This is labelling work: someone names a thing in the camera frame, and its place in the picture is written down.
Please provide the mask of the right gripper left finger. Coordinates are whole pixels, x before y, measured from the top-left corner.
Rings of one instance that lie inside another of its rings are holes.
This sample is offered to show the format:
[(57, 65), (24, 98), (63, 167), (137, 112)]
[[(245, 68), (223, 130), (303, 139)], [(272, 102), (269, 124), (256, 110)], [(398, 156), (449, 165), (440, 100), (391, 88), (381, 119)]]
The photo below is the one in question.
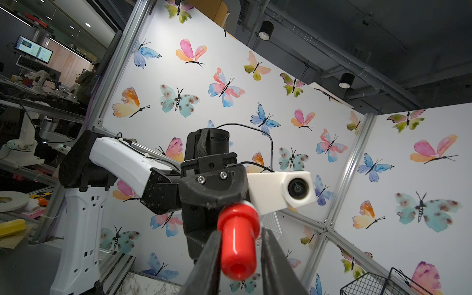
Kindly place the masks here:
[(179, 295), (218, 295), (221, 278), (221, 232), (209, 237)]

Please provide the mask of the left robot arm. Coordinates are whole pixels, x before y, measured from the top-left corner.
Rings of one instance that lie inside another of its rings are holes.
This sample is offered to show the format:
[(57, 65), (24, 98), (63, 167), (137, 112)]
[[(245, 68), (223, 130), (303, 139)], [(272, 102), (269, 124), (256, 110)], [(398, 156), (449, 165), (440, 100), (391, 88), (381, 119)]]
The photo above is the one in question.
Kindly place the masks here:
[(229, 150), (230, 134), (200, 129), (188, 136), (180, 165), (164, 170), (130, 140), (86, 131), (62, 162), (66, 233), (53, 295), (100, 295), (98, 268), (103, 217), (114, 185), (123, 181), (156, 214), (180, 211), (197, 278), (215, 286), (221, 275), (249, 279), (256, 271), (259, 216), (251, 204), (245, 167)]

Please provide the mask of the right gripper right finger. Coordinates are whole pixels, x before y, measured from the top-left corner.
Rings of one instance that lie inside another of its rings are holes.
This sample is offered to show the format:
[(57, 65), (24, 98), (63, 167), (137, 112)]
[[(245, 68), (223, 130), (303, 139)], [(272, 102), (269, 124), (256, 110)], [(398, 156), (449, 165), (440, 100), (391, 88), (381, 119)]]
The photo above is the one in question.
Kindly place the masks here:
[(261, 269), (264, 295), (308, 295), (272, 231), (261, 231)]

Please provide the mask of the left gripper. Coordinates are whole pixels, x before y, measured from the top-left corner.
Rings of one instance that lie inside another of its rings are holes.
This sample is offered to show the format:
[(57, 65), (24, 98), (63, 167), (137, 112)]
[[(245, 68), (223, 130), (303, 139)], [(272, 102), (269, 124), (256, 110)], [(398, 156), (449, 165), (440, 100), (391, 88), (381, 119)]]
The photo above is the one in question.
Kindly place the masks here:
[(245, 167), (239, 163), (214, 169), (184, 163), (181, 168), (178, 192), (183, 229), (189, 256), (196, 261), (216, 230), (221, 210), (250, 200), (248, 177)]

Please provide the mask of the red stamp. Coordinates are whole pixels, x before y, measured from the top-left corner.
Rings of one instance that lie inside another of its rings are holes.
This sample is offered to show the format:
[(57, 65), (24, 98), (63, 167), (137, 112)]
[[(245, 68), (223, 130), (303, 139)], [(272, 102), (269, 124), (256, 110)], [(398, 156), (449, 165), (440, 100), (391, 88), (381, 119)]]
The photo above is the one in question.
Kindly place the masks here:
[(261, 233), (255, 207), (243, 200), (224, 208), (217, 229), (221, 232), (221, 270), (231, 280), (249, 279), (256, 271), (256, 239)]

